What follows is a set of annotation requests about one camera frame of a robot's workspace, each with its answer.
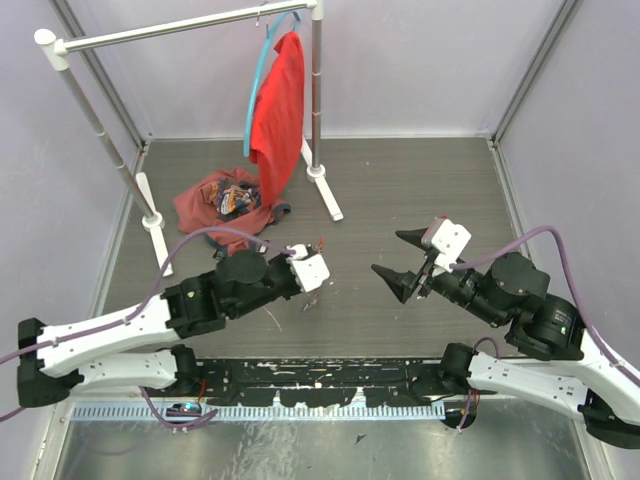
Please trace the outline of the red handled keyring with keys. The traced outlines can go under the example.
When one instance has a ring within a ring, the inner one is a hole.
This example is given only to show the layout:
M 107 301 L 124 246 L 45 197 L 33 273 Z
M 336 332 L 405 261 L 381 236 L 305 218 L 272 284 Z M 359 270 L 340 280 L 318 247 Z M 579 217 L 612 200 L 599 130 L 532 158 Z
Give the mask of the red handled keyring with keys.
M 319 253 L 321 253 L 323 255 L 323 250 L 324 250 L 324 238 L 321 237 L 319 239 L 319 242 L 316 246 L 313 246 Z M 306 293 L 307 294 L 307 298 L 304 301 L 303 306 L 301 307 L 300 312 L 301 313 L 305 313 L 307 312 L 309 309 L 311 309 L 313 306 L 315 306 L 318 301 L 319 301 L 319 289 L 314 290 L 310 293 Z

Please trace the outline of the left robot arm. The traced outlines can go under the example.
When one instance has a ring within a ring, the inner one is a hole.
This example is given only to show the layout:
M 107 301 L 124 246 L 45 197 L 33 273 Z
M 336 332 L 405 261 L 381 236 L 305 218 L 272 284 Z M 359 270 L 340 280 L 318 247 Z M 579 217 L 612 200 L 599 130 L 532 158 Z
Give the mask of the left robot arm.
M 86 380 L 81 365 L 110 354 L 170 343 L 225 328 L 280 298 L 301 291 L 292 251 L 272 259 L 244 250 L 215 269 L 189 277 L 127 309 L 67 325 L 32 317 L 19 322 L 17 395 L 22 408 L 66 399 Z

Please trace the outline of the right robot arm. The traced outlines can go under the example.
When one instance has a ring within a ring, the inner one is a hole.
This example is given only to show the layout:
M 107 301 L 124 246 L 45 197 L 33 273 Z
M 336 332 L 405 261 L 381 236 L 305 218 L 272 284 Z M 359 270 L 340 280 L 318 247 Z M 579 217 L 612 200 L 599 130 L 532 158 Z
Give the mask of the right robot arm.
M 436 293 L 492 328 L 507 330 L 505 341 L 536 366 L 513 365 L 461 343 L 447 345 L 437 371 L 442 388 L 472 396 L 509 395 L 581 422 L 589 435 L 608 445 L 639 447 L 639 372 L 596 331 L 578 298 L 550 293 L 550 277 L 518 252 L 542 233 L 537 227 L 480 261 L 461 254 L 470 232 L 446 217 L 427 228 L 396 235 L 424 253 L 417 272 L 373 265 L 401 303 L 413 294 Z M 551 367 L 545 373 L 538 368 Z

